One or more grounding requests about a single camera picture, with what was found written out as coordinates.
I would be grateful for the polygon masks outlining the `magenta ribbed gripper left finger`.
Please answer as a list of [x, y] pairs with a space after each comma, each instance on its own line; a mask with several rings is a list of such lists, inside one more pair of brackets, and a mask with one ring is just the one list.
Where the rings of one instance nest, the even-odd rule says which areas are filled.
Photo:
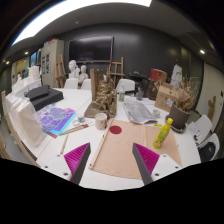
[[72, 183], [76, 185], [80, 183], [90, 153], [90, 144], [86, 143], [64, 155], [66, 163], [72, 173]]

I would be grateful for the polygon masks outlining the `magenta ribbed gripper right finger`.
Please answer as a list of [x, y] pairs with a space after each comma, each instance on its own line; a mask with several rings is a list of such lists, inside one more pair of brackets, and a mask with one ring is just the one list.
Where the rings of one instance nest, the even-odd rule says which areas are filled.
[[137, 143], [133, 144], [132, 153], [135, 157], [143, 183], [145, 185], [152, 183], [152, 172], [159, 160], [159, 155]]

